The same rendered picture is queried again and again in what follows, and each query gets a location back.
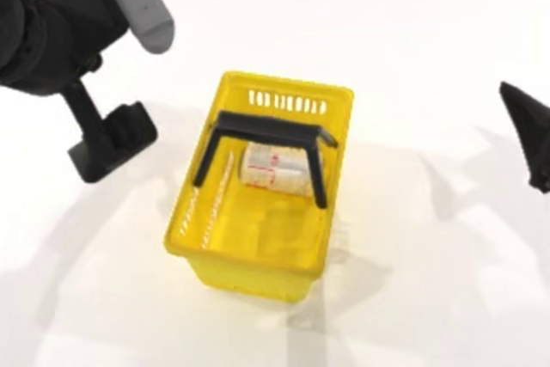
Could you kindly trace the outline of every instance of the black object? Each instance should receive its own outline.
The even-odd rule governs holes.
[[[238,138],[258,144],[286,146],[304,149],[308,156],[309,172],[315,194],[315,202],[321,209],[327,208],[327,191],[323,180],[318,139],[336,148],[338,142],[322,126],[303,124],[266,116],[221,111],[212,127],[210,140],[199,164],[193,185],[201,187],[223,137]]]
[[[529,166],[529,184],[542,193],[549,193],[550,108],[508,83],[502,83],[500,94]]]
[[[81,78],[129,29],[116,0],[0,0],[0,85],[31,95],[60,93],[82,129],[70,157],[86,182],[97,182],[157,138],[141,103],[104,120]]]

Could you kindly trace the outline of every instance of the basket handle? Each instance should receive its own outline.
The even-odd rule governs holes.
[[[318,139],[327,146],[337,148],[338,142],[322,126],[304,124],[266,116],[220,111],[212,128],[210,140],[193,180],[195,187],[201,187],[223,137],[252,141],[257,144],[287,146],[306,151],[309,172],[315,194],[315,203],[320,209],[327,208],[325,188],[319,156]]]

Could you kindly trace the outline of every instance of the plastic basket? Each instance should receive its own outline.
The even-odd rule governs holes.
[[[305,298],[324,270],[351,117],[349,89],[241,72],[223,76],[165,237],[203,283],[286,302]],[[196,177],[222,111],[319,125],[336,139],[322,145],[327,205],[244,185],[239,164],[248,144],[219,141],[201,186]]]

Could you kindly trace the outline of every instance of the white table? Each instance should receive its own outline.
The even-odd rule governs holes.
[[[86,80],[161,133],[96,186],[61,98],[0,94],[0,365],[550,365],[550,207],[499,96],[550,103],[550,0],[167,0]],[[356,91],[326,277],[291,307],[204,287],[162,238],[226,70]]]

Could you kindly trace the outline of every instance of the can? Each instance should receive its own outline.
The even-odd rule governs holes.
[[[308,157],[302,149],[248,143],[239,175],[250,187],[313,196]]]

